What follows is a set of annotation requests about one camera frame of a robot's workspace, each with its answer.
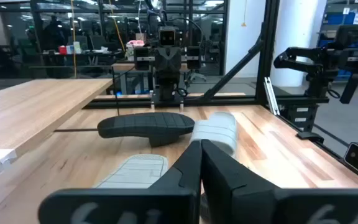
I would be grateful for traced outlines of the black aluminium station frame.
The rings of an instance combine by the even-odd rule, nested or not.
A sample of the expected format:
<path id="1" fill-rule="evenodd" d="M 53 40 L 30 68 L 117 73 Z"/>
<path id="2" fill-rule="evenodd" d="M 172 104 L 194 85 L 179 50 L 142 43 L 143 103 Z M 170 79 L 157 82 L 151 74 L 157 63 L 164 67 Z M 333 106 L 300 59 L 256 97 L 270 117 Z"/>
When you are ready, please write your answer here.
<path id="1" fill-rule="evenodd" d="M 232 68 L 227 75 L 207 90 L 201 96 L 188 96 L 181 103 L 173 101 L 166 103 L 148 102 L 145 98 L 108 98 L 92 100 L 86 109 L 113 109 L 113 108 L 156 108 L 174 106 L 224 106 L 224 105 L 262 105 L 268 103 L 268 96 L 264 87 L 264 79 L 270 76 L 273 60 L 273 44 L 277 28 L 280 0 L 266 0 L 264 21 L 260 31 L 260 37 L 249 50 L 249 53 Z M 216 96 L 219 90 L 226 85 L 245 65 L 257 54 L 260 54 L 260 62 L 257 74 L 255 96 Z"/>

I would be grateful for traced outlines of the wooden shelf with black frame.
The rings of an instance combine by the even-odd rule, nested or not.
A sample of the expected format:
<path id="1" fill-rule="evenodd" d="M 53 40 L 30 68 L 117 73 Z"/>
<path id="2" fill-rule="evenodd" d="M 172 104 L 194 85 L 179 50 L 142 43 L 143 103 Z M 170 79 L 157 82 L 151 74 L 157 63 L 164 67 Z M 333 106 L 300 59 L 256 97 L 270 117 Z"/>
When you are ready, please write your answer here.
<path id="1" fill-rule="evenodd" d="M 58 128 L 111 84 L 44 79 L 0 90 L 0 224 L 39 224 L 48 194 L 94 184 L 100 163 L 90 158 L 86 134 Z"/>

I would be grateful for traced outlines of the black rubber slide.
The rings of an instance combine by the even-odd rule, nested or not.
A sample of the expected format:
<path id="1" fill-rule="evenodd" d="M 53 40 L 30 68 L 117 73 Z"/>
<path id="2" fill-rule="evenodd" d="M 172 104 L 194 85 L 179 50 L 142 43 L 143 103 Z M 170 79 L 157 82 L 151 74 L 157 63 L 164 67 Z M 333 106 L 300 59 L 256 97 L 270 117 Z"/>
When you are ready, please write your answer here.
<path id="1" fill-rule="evenodd" d="M 147 138 L 152 147 L 176 142 L 193 131 L 195 121 L 183 114 L 171 112 L 136 113 L 114 116 L 100 121 L 98 134 L 104 138 Z"/>

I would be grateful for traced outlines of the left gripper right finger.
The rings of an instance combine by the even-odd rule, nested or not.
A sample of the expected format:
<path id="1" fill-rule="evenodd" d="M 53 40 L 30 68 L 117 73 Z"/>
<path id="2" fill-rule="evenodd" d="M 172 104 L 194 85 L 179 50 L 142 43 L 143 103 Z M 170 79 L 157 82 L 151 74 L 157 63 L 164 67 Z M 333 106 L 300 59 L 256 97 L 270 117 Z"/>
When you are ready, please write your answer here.
<path id="1" fill-rule="evenodd" d="M 215 224 L 358 224 L 358 189 L 283 189 L 202 140 L 202 182 Z"/>

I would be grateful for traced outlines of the silver aluminium bar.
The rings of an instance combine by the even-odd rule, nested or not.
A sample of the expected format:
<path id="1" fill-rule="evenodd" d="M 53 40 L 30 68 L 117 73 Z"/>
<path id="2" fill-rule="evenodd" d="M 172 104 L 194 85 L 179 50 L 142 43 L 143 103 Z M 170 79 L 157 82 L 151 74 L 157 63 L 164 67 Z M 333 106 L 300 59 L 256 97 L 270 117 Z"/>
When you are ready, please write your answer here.
<path id="1" fill-rule="evenodd" d="M 267 95 L 267 101 L 270 108 L 270 112 L 275 116 L 279 116 L 280 110 L 273 90 L 273 85 L 269 77 L 264 78 L 264 88 L 265 88 L 265 93 Z"/>

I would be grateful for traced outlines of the blue storage bin rack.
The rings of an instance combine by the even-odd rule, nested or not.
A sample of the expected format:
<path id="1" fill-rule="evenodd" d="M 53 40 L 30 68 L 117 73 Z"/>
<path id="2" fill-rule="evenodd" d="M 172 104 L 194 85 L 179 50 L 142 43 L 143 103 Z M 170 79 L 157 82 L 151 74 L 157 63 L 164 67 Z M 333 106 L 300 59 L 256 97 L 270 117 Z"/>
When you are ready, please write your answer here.
<path id="1" fill-rule="evenodd" d="M 358 0 L 327 0 L 318 32 L 317 46 L 332 42 L 342 25 L 358 25 Z"/>

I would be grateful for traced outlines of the background office desk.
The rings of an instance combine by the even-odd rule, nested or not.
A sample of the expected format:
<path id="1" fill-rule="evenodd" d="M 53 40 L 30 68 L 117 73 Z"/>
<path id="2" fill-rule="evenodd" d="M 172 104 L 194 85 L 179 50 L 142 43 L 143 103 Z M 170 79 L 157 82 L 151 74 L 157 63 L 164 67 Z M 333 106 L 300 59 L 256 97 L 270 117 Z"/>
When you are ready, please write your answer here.
<path id="1" fill-rule="evenodd" d="M 99 78 L 111 72 L 111 65 L 125 56 L 122 49 L 107 43 L 98 49 L 86 49 L 75 45 L 62 45 L 57 51 L 48 50 L 40 54 L 42 69 L 51 78 Z"/>

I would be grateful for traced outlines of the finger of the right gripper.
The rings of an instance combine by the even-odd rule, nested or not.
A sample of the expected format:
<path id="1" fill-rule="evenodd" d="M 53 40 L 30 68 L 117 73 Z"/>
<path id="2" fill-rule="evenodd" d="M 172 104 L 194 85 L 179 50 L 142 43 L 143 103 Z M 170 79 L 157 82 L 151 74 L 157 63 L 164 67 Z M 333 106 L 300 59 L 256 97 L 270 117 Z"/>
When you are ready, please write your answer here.
<path id="1" fill-rule="evenodd" d="M 188 47 L 186 49 L 186 64 L 188 69 L 197 70 L 201 67 L 200 48 Z"/>
<path id="2" fill-rule="evenodd" d="M 150 49 L 148 47 L 136 47 L 134 49 L 134 64 L 136 70 L 149 70 Z"/>

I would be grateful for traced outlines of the grey rubber slide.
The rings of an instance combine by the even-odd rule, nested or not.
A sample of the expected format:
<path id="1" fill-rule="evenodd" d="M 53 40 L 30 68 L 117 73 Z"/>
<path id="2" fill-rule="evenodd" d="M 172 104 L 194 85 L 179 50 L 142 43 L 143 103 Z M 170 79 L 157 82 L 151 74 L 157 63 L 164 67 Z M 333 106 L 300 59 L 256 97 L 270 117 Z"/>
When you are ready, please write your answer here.
<path id="1" fill-rule="evenodd" d="M 210 140 L 235 159 L 238 139 L 235 117 L 229 112 L 217 111 L 211 114 L 208 119 L 196 121 L 190 143 L 202 139 Z"/>

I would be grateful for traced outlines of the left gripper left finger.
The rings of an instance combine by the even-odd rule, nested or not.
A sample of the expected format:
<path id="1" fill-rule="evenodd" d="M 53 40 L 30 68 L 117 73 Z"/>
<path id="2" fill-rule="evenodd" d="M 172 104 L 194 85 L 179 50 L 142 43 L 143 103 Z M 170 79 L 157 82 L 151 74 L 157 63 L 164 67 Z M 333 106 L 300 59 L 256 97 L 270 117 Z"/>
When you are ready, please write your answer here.
<path id="1" fill-rule="evenodd" d="M 39 206 L 40 224 L 198 224 L 202 143 L 191 143 L 146 189 L 63 189 Z"/>

